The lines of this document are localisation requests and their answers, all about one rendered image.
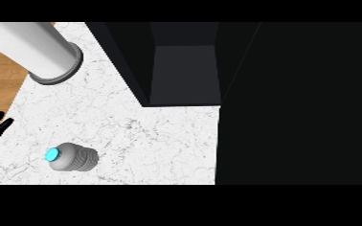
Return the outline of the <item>dark grey cabinet door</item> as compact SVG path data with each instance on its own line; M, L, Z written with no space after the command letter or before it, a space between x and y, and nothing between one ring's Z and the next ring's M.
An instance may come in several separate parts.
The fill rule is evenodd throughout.
M260 25L218 109L214 182L362 184L362 22Z

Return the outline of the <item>dark grey open cabinet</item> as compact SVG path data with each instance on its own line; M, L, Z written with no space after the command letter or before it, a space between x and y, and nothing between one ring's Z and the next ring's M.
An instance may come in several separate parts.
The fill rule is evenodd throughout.
M85 24L143 107L220 105L255 22Z

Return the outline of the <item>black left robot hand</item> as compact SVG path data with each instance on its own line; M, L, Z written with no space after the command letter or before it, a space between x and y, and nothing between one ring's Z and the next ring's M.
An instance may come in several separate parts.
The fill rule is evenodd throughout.
M4 118L4 114L6 114L6 113L4 113L3 111L0 111L0 121L3 122L3 123L0 124L0 136L3 135L6 129L10 127L11 123L13 123L13 121L14 121L13 118L8 118L7 120L4 120L4 119L3 119L3 118Z

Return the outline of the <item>grey water bottle, cyan cap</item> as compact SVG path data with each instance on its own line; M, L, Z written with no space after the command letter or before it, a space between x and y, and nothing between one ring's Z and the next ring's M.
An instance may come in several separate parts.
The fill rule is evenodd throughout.
M72 143L63 143L45 153L48 166L57 171L90 171L99 162L97 151Z

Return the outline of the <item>white cylinder with grey rim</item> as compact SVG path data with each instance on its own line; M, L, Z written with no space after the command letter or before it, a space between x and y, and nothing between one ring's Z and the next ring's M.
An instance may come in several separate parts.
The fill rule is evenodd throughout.
M48 22L0 22L0 53L42 85L63 82L82 65L82 50Z

